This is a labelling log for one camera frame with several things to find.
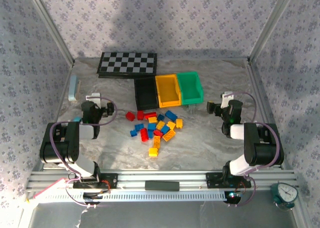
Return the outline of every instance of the marble table surface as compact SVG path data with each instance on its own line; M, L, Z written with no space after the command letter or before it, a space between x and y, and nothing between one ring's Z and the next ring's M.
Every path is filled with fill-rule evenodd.
M96 140L80 141L80 152L96 161L101 169L162 169L209 170L221 169L228 161L243 154L243 141L226 138L221 132L222 120L206 112L207 101L220 102L224 91L252 91L252 84L243 64L221 60L183 61L158 59L157 74L197 71L204 90L204 102L198 105L169 108L183 119L183 129L169 142L161 140L158 157L149 157L153 141L141 142L140 136L131 138L130 130L140 123L129 122L127 111L137 111L133 79L99 79L99 59L76 60L72 74L81 80L80 98L68 100L66 89L59 121L81 116L81 103L85 96L100 92L102 97L113 100L118 106L114 122L103 126ZM254 114L251 98L239 95L243 102L242 121L250 121ZM165 113L168 108L157 110Z

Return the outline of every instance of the chessboard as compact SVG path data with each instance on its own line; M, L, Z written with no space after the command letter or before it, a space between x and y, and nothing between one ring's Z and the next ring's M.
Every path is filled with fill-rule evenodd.
M157 54L102 53L97 73L99 78L142 78L157 72Z

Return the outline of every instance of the red lego brick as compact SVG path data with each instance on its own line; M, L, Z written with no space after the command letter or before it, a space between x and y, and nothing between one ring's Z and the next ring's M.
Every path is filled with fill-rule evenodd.
M130 121L134 121L135 118L136 118L135 115L132 112L127 112L125 117L126 117L127 120L130 120Z
M151 117L156 117L157 116L157 113L156 112L151 112L151 113L146 113L144 114L144 118L145 119L149 119Z
M160 138L163 136L163 133L157 129L153 132L153 134L156 136L160 136Z
M140 135L141 135L142 142L146 142L149 139L148 138L148 131L146 128L143 128L142 130L140 130Z
M138 113L136 114L136 117L138 120L143 120L144 119L144 112L138 111Z

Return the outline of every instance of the green storage bin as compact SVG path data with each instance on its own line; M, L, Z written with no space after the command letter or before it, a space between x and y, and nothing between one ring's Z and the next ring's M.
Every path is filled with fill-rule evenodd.
M198 104L204 101L204 90L197 72L178 73L176 76L183 105Z

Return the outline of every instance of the patterned wallpaper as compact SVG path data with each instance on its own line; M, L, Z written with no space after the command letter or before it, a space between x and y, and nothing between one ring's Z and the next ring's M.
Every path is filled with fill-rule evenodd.
M247 57L277 0L43 0L74 58Z
M31 0L0 0L0 227L16 227L68 65Z
M319 11L320 0L291 0L256 62L315 227L320 227Z

